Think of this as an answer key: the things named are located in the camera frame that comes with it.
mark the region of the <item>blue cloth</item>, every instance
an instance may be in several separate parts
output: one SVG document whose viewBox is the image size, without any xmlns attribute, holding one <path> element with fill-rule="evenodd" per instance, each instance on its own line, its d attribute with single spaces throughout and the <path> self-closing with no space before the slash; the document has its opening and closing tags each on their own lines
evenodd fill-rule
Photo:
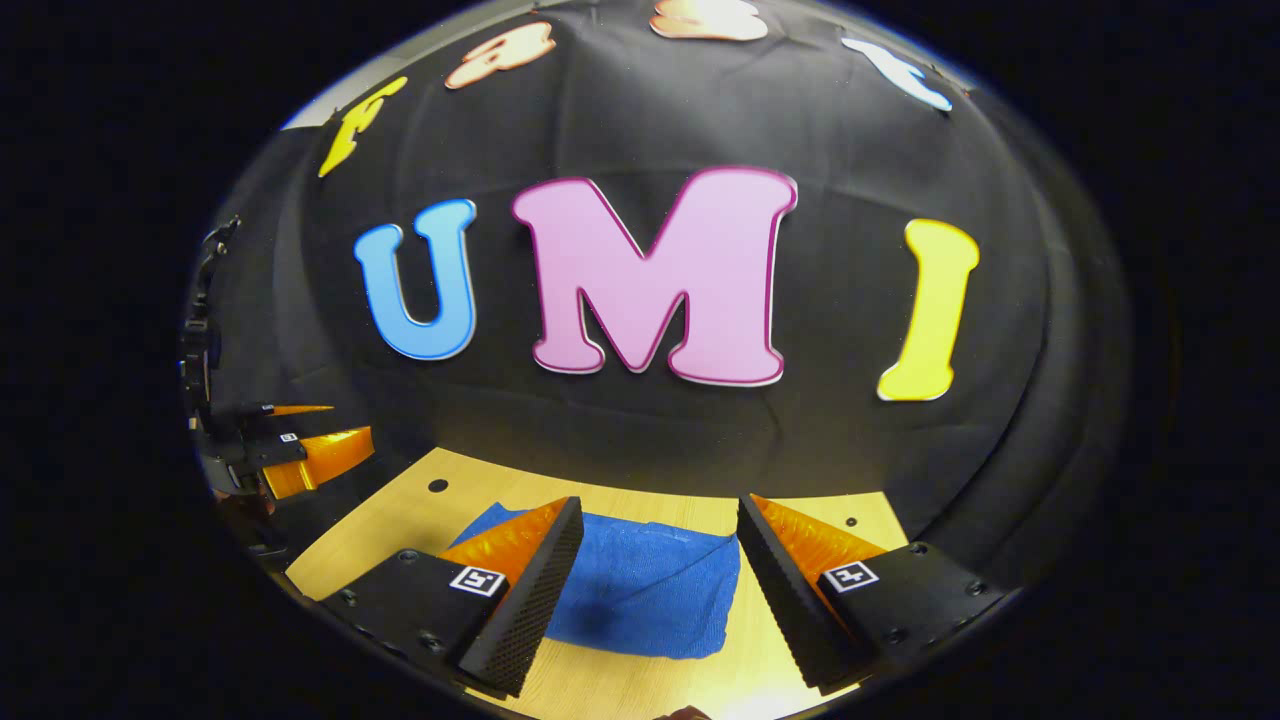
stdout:
<svg viewBox="0 0 1280 720">
<path fill-rule="evenodd" d="M 453 544 L 522 512 L 495 502 Z M 735 536 L 584 512 L 582 544 L 547 637 L 648 657 L 707 657 L 724 647 L 737 570 Z"/>
</svg>

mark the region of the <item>screw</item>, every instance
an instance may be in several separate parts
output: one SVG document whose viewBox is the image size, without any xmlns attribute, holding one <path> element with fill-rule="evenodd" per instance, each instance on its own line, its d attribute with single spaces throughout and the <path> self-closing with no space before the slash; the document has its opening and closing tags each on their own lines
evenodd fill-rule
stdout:
<svg viewBox="0 0 1280 720">
<path fill-rule="evenodd" d="M 440 642 L 440 638 L 433 635 L 431 633 L 428 633 L 426 630 L 419 630 L 417 639 L 424 646 L 426 646 L 426 650 L 430 650 L 431 652 L 439 653 L 444 651 L 444 643 Z"/>
</svg>

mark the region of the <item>wooden table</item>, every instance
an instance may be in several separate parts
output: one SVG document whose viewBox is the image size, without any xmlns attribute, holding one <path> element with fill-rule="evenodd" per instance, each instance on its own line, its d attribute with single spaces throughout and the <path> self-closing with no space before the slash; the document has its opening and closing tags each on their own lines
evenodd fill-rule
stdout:
<svg viewBox="0 0 1280 720">
<path fill-rule="evenodd" d="M 428 486 L 448 480 L 443 492 Z M 484 510 L 527 510 L 564 496 L 582 511 L 728 536 L 737 500 L 616 489 L 493 465 L 433 450 L 339 520 L 289 568 L 303 594 L 320 600 L 392 552 L 439 553 Z M 883 493 L 787 498 L 785 505 L 833 525 L 856 518 L 856 534 L 886 550 L 906 544 Z M 493 701 L 545 720 L 653 720 L 692 705 L 713 720 L 772 720 L 855 692 L 823 698 L 806 688 L 745 555 L 723 650 L 700 660 L 640 657 L 543 639 L 518 698 Z"/>
</svg>

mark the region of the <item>blue letter u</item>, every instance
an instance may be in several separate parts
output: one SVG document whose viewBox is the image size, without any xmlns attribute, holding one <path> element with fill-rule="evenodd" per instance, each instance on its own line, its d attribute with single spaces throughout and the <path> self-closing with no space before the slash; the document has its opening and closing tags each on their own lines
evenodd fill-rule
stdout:
<svg viewBox="0 0 1280 720">
<path fill-rule="evenodd" d="M 463 232 L 476 217 L 470 200 L 445 200 L 422 210 L 413 231 L 426 238 L 440 311 L 430 323 L 410 316 L 401 291 L 396 249 L 403 234 L 398 225 L 379 225 L 356 241 L 356 259 L 365 273 L 369 309 L 379 334 L 397 352 L 415 360 L 444 360 L 471 342 L 476 306 L 467 270 Z"/>
</svg>

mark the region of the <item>letter m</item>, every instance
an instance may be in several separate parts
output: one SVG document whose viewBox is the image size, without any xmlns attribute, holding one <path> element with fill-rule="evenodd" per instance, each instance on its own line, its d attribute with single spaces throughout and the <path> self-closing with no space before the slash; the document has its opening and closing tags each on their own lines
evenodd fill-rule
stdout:
<svg viewBox="0 0 1280 720">
<path fill-rule="evenodd" d="M 727 167 L 685 183 L 649 254 L 586 178 L 561 178 L 516 196 L 512 214 L 534 237 L 543 337 L 539 365 L 594 373 L 604 351 L 586 337 L 584 301 L 632 373 L 643 373 L 672 314 L 685 338 L 672 372 L 696 383 L 762 386 L 782 377 L 771 345 L 773 251 L 796 183 L 765 169 Z"/>
</svg>

